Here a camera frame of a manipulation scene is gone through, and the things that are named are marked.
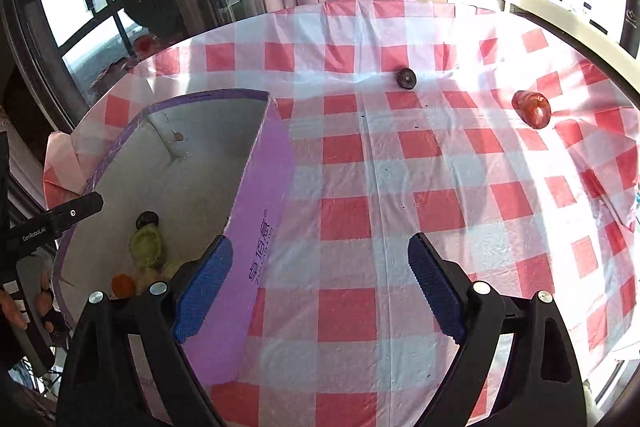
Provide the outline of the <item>person left hand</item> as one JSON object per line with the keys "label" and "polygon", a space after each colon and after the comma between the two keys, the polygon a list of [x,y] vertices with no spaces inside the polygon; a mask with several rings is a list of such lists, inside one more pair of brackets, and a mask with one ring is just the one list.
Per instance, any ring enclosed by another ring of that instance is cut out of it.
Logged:
{"label": "person left hand", "polygon": [[48,270],[40,275],[38,293],[32,298],[29,308],[22,309],[17,301],[5,289],[1,289],[1,311],[10,324],[24,331],[27,329],[26,313],[32,312],[34,317],[42,320],[53,308],[53,291],[51,289],[51,277]]}

